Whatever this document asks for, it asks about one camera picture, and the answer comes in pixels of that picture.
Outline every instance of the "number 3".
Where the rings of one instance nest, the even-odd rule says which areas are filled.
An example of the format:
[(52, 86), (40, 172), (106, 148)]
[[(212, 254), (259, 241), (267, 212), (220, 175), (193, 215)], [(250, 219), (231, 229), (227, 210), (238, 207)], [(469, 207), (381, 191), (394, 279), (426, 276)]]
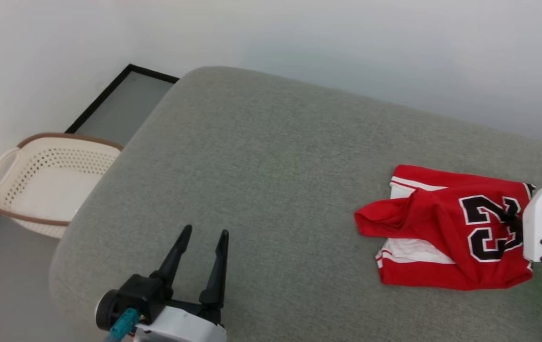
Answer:
[(469, 253), (479, 262), (497, 262), (503, 253), (523, 244), (523, 227), (517, 219), (521, 205), (516, 199), (503, 197), (503, 207), (491, 201), (486, 196), (477, 195), (459, 199), (463, 209), (466, 225), (481, 225), (491, 223), (491, 215), (499, 222), (506, 224), (510, 235), (493, 239), (490, 227), (475, 228), (467, 237)]

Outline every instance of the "laundry basket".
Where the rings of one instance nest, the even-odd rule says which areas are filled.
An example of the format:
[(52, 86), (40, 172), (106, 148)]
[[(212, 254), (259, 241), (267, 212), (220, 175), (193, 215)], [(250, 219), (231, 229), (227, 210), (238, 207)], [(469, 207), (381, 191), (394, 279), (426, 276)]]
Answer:
[(37, 134), (0, 156), (0, 214), (61, 238), (123, 148), (102, 139)]

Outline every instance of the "folded red garment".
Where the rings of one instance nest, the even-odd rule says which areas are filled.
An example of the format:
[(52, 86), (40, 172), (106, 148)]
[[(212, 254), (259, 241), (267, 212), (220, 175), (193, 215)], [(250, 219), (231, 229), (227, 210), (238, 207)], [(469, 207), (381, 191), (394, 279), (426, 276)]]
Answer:
[(531, 184), (399, 165), (391, 197), (355, 214), (384, 284), (456, 290), (508, 288), (532, 278), (518, 219)]

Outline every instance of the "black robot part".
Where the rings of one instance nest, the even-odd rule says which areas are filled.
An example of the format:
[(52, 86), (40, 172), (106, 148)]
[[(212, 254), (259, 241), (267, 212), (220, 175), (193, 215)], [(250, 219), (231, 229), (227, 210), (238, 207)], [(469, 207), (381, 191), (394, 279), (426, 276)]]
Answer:
[(140, 323), (150, 325), (166, 306), (177, 307), (214, 324), (221, 324), (221, 308), (224, 306), (227, 279), (229, 247), (227, 230), (223, 230), (218, 240), (216, 261), (208, 285), (199, 296), (199, 304), (173, 299), (172, 285), (192, 231), (191, 225), (182, 229), (160, 268), (149, 277), (132, 275), (119, 290), (110, 290), (102, 297), (96, 311), (96, 324), (100, 329), (109, 331), (128, 308), (138, 311)]

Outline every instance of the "basket handle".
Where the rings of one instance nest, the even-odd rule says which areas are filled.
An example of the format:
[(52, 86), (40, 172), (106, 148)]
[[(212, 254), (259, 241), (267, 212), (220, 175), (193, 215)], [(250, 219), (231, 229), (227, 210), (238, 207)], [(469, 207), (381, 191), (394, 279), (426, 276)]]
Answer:
[(5, 172), (5, 174), (3, 175), (3, 178), (1, 178), (0, 180), (0, 184), (3, 184), (5, 178), (9, 175), (11, 169), (13, 169), (13, 167), (15, 166), (15, 164), (17, 164), (17, 161), (19, 160), (19, 156), (21, 155), (20, 153), (20, 149), (19, 147), (14, 147), (13, 149), (10, 149), (8, 151), (6, 151), (5, 153), (3, 153), (2, 156), (0, 156), (0, 165), (3, 164), (3, 162), (9, 158), (10, 156), (12, 156), (13, 154), (17, 154), (15, 156), (15, 159), (13, 160), (13, 163), (11, 164), (11, 166), (7, 169), (7, 171)]

